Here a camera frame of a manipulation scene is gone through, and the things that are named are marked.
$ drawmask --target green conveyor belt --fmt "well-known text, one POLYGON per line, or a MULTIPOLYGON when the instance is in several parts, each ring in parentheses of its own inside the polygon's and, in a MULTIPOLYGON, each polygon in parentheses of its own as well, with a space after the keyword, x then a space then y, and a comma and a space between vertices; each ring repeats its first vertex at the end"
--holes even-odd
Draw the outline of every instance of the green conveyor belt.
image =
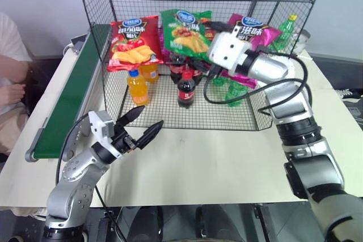
MULTIPOLYGON (((105 43, 109 28, 109 25, 94 26, 94 31, 98 34, 99 44, 105 43)), ((99 56, 95 41, 92 35, 89 35, 58 99, 57 105, 36 144, 33 154, 35 159, 59 157, 63 141, 77 118, 83 97, 98 61, 99 56)))

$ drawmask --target wire mesh shelf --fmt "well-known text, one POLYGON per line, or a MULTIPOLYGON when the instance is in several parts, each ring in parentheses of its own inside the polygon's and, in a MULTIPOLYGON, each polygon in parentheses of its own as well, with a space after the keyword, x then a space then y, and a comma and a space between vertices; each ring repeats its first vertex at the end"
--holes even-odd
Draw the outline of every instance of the wire mesh shelf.
MULTIPOLYGON (((213 12, 212 20, 223 22, 227 22, 232 13, 237 13, 253 17, 277 28, 281 23, 286 21, 290 14, 297 14, 298 19, 295 21, 295 34, 284 49, 285 53, 293 53, 298 36, 304 28, 315 2, 315 0, 82 1, 91 27, 91 33, 96 41, 100 60, 103 61, 103 87, 106 110, 114 120, 120 114, 133 107, 133 103, 126 91, 125 82, 127 72, 119 71, 109 73, 105 69, 108 62, 109 44, 111 42, 110 22, 159 15, 163 10, 177 8, 189 12, 211 10, 213 12)), ((216 106, 207 104, 201 97, 201 89, 202 86, 199 86, 197 98, 192 108, 189 110, 181 109, 176 102, 176 86, 171 83, 168 76, 162 76, 157 85, 150 86, 152 102, 147 106, 147 111, 131 125, 149 126, 160 119, 164 119, 166 120, 164 123, 166 128, 261 130, 271 126, 271 119, 257 112, 259 108, 265 106, 265 100, 262 94, 252 96, 240 107, 229 108, 225 105, 216 106), (167 92, 168 95, 161 97, 160 90, 167 92), (175 119, 172 117, 173 115, 168 114, 170 111, 178 111, 180 118, 175 119), (219 116, 212 114, 213 111, 217 112, 219 116)), ((217 94, 218 92, 215 92, 210 95, 213 97, 217 94)))

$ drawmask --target green chip bag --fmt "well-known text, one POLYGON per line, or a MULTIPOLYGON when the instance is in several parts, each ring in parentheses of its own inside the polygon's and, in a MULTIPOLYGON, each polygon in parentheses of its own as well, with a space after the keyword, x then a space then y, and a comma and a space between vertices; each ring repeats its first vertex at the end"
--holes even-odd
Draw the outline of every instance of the green chip bag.
POLYGON ((164 47, 178 54, 203 58, 210 41, 204 36, 203 22, 210 21, 211 11, 190 13, 183 10, 167 10, 161 13, 164 31, 164 47))

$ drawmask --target red bottle cap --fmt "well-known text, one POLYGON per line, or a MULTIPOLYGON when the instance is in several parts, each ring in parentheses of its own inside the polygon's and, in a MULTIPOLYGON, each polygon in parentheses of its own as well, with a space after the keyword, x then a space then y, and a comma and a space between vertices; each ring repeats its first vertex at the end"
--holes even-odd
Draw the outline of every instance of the red bottle cap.
POLYGON ((192 79, 193 78, 193 71, 187 70, 183 72, 183 79, 192 79))

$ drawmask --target black cable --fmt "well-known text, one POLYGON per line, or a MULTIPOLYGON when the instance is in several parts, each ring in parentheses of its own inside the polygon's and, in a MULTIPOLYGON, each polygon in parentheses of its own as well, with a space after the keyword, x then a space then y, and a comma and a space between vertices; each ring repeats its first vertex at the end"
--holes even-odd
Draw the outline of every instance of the black cable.
POLYGON ((63 142, 63 146, 62 146, 62 150, 61 150, 61 153, 59 154, 59 157, 58 157, 58 162, 57 162, 57 169, 56 169, 56 185, 58 184, 59 182, 59 173, 60 173, 60 170, 61 170, 61 162, 62 162, 62 157, 63 157, 63 154, 64 154, 64 149, 67 145, 67 142, 68 142, 68 139, 71 135, 71 133, 73 132, 74 128, 79 124, 81 123, 81 121, 83 119, 85 119, 86 117, 88 116, 88 113, 84 114, 83 116, 81 116, 72 126, 72 128, 68 131, 67 133, 67 136, 66 138, 64 139, 64 142, 63 142))
POLYGON ((207 96, 207 89, 208 89, 208 85, 209 85, 209 82, 211 80, 211 78, 207 78, 205 84, 204 84, 204 89, 203 89, 203 96, 205 98, 205 100, 209 103, 212 103, 212 104, 228 104, 228 103, 232 103, 232 102, 235 102, 237 100, 241 100, 241 99, 245 99, 247 97, 250 97, 254 94, 257 94, 259 92, 262 92, 270 87, 273 87, 273 86, 276 86, 278 84, 281 84, 281 83, 285 83, 285 82, 300 82, 300 86, 297 88, 297 90, 291 94, 289 97, 287 97, 286 99, 283 99, 277 103, 274 103, 274 104, 271 104, 271 105, 268 105, 266 107, 262 107, 258 110, 258 112, 262 113, 262 114, 266 114, 266 115, 269 115, 269 113, 266 113, 264 112, 264 110, 267 110, 267 109, 271 109, 275 106, 279 106, 283 103, 286 103, 287 101, 291 100, 292 98, 294 98, 295 96, 297 96, 304 88, 306 88, 306 91, 307 91, 307 95, 309 97, 309 103, 310 105, 312 105, 313 103, 313 97, 311 95, 311 89, 309 87, 309 85, 306 83, 307 82, 307 75, 308 75, 308 72, 307 72, 307 68, 305 66, 305 64, 297 57, 295 56, 290 56, 289 54, 284 54, 284 53, 274 53, 274 55, 277 55, 277 56, 284 56, 284 57, 289 57, 289 58, 292 58, 294 59, 295 61, 297 61, 301 67, 302 67, 302 70, 303 70, 303 79, 282 79, 282 80, 279 80, 277 82, 273 82, 273 83, 270 83, 270 84, 267 84, 265 85, 264 87, 261 87, 261 88, 258 88, 257 90, 254 90, 252 92, 249 92, 245 95, 242 95, 242 96, 238 96, 238 97, 235 97, 233 99, 229 99, 229 100, 223 100, 223 101, 215 101, 215 100, 210 100, 207 96))
POLYGON ((112 220, 112 222, 114 223, 115 225, 115 228, 116 228, 116 232, 121 236, 121 239, 123 240, 123 242, 126 242, 126 238, 125 236, 123 235, 123 233, 121 232, 121 229, 119 227, 119 225, 117 224, 115 218, 113 217, 113 215, 108 211, 108 207, 106 206, 106 204, 104 203, 103 199, 102 199, 102 196, 100 194, 100 191, 98 190, 98 187, 97 185, 95 186, 95 189, 96 189, 96 193, 97 193, 97 196, 98 198, 100 199, 100 202, 102 203, 102 207, 103 209, 106 211, 107 213, 107 216, 110 218, 110 220, 112 220))

